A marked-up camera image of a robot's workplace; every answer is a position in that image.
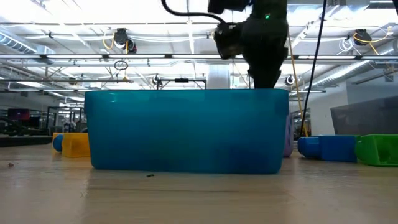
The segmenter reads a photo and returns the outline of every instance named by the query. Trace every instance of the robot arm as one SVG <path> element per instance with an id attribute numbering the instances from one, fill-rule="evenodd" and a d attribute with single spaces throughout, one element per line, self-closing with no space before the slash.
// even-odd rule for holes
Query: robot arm
<path id="1" fill-rule="evenodd" d="M 225 9 L 243 11 L 252 6 L 243 22 L 225 22 L 214 14 L 174 12 L 162 0 L 166 11 L 176 16 L 208 16 L 220 21 L 214 40 L 221 58 L 242 54 L 249 64 L 248 74 L 255 88 L 273 88 L 280 76 L 280 66 L 287 57 L 287 0 L 209 0 L 208 12 L 221 14 Z"/>

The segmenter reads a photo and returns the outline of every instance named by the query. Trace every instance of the ceiling light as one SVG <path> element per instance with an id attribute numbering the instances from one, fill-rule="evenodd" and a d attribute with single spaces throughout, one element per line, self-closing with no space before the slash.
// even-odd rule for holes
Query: ceiling light
<path id="1" fill-rule="evenodd" d="M 39 84 L 37 82 L 28 82 L 28 81 L 21 81 L 21 82 L 17 82 L 18 84 L 21 85 L 26 85 L 26 86 L 30 86 L 30 87 L 35 87 L 35 88 L 42 88 L 43 85 Z"/>
<path id="2" fill-rule="evenodd" d="M 54 96 L 58 96 L 58 97 L 65 97 L 65 96 L 63 96 L 63 95 L 61 95 L 61 94 L 59 94 L 59 93 L 50 92 L 50 94 L 51 94 L 51 95 L 54 95 Z"/>
<path id="3" fill-rule="evenodd" d="M 172 58 L 184 58 L 184 59 L 191 59 L 191 58 L 199 58 L 199 59 L 221 59 L 219 55 L 172 55 Z"/>
<path id="4" fill-rule="evenodd" d="M 69 96 L 69 99 L 75 100 L 75 101 L 80 101 L 80 102 L 83 102 L 85 100 L 84 97 L 75 97 L 75 96 Z"/>
<path id="5" fill-rule="evenodd" d="M 49 59 L 91 59 L 102 58 L 102 55 L 47 55 Z"/>
<path id="6" fill-rule="evenodd" d="M 313 60 L 315 59 L 315 56 L 312 55 L 305 55 L 305 56 L 298 56 L 298 59 L 301 60 Z M 323 59 L 323 60 L 348 60 L 348 59 L 355 59 L 355 56 L 352 55 L 320 55 L 317 56 L 317 59 Z"/>
<path id="7" fill-rule="evenodd" d="M 362 56 L 363 60 L 398 60 L 398 56 Z"/>
<path id="8" fill-rule="evenodd" d="M 151 54 L 134 54 L 134 55 L 109 55 L 109 58 L 125 59 L 125 58 L 165 58 L 165 55 L 151 55 Z"/>
<path id="9" fill-rule="evenodd" d="M 296 93 L 297 94 L 297 91 L 295 91 L 295 90 L 292 90 L 292 91 L 290 91 L 291 93 Z M 308 91 L 305 91 L 305 90 L 300 90 L 300 91 L 298 91 L 299 93 L 308 93 Z M 326 91 L 325 90 L 311 90 L 311 92 L 310 93 L 326 93 Z"/>
<path id="10" fill-rule="evenodd" d="M 89 89 L 87 89 L 87 90 L 78 90 L 78 91 L 80 91 L 80 92 L 87 92 L 87 91 L 104 91 L 104 90 L 89 90 Z"/>
<path id="11" fill-rule="evenodd" d="M 8 89 L 7 91 L 40 91 L 38 89 Z"/>
<path id="12" fill-rule="evenodd" d="M 62 92 L 62 91 L 74 91 L 74 90 L 43 90 L 48 92 Z"/>
<path id="13" fill-rule="evenodd" d="M 39 55 L 0 55 L 0 59 L 40 59 Z"/>

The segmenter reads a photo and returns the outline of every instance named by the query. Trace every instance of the light fixture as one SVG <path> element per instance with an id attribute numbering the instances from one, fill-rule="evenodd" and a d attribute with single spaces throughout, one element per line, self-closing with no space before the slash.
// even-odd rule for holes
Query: light fixture
<path id="1" fill-rule="evenodd" d="M 47 55 L 49 59 L 92 59 L 102 58 L 102 55 Z"/>
<path id="2" fill-rule="evenodd" d="M 59 93 L 50 92 L 50 94 L 58 97 L 65 97 L 64 95 L 61 95 Z"/>
<path id="3" fill-rule="evenodd" d="M 35 88 L 42 88 L 44 85 L 37 83 L 37 82 L 29 82 L 29 81 L 20 81 L 17 82 L 18 84 L 25 85 L 25 86 L 30 86 L 30 87 L 35 87 Z"/>
<path id="4" fill-rule="evenodd" d="M 151 55 L 151 54 L 131 54 L 131 55 L 109 55 L 109 58 L 113 59 L 125 59 L 125 58 L 165 58 L 165 55 Z"/>
<path id="5" fill-rule="evenodd" d="M 313 60 L 315 56 L 312 55 L 301 55 L 298 56 L 298 59 L 300 60 Z M 355 59 L 354 55 L 319 55 L 317 56 L 317 59 L 320 60 L 349 60 L 349 59 Z"/>
<path id="6" fill-rule="evenodd" d="M 285 79 L 285 85 L 287 86 L 291 86 L 294 84 L 294 77 L 293 75 L 289 75 L 288 77 L 286 77 Z"/>
<path id="7" fill-rule="evenodd" d="M 184 58 L 184 59 L 221 59 L 219 55 L 172 55 L 172 58 Z"/>
<path id="8" fill-rule="evenodd" d="M 63 91 L 74 91 L 74 90 L 43 90 L 47 92 L 63 92 Z"/>
<path id="9" fill-rule="evenodd" d="M 297 94 L 297 91 L 295 91 L 295 90 L 292 90 L 292 91 L 290 91 L 291 93 L 296 93 Z M 300 91 L 298 91 L 299 93 L 308 93 L 308 91 L 305 91 L 305 90 L 300 90 Z M 326 90 L 311 90 L 311 92 L 310 93 L 326 93 Z"/>
<path id="10" fill-rule="evenodd" d="M 104 91 L 104 90 L 100 90 L 100 89 L 98 89 L 98 90 L 85 89 L 85 90 L 77 90 L 77 91 L 80 91 L 80 92 L 87 92 L 87 91 Z"/>
<path id="11" fill-rule="evenodd" d="M 0 59 L 41 59 L 39 55 L 0 55 Z"/>
<path id="12" fill-rule="evenodd" d="M 8 89 L 7 91 L 40 91 L 38 89 Z"/>
<path id="13" fill-rule="evenodd" d="M 362 56 L 364 60 L 398 60 L 398 56 Z"/>
<path id="14" fill-rule="evenodd" d="M 69 99 L 75 100 L 75 101 L 80 101 L 80 102 L 83 102 L 85 100 L 84 97 L 75 97 L 75 96 L 69 96 Z"/>

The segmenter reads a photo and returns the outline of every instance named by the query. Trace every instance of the table surface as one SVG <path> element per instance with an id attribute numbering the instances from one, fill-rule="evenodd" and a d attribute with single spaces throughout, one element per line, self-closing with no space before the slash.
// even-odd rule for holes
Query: table surface
<path id="1" fill-rule="evenodd" d="M 149 173 L 94 170 L 51 146 L 0 149 L 2 224 L 395 224 L 397 207 L 393 167 L 294 155 L 277 175 Z"/>

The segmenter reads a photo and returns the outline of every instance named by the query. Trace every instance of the green object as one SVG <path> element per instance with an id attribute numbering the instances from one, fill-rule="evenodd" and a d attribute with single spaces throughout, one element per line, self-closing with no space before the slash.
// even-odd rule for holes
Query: green object
<path id="1" fill-rule="evenodd" d="M 370 134 L 357 138 L 355 154 L 370 166 L 398 166 L 398 134 Z"/>

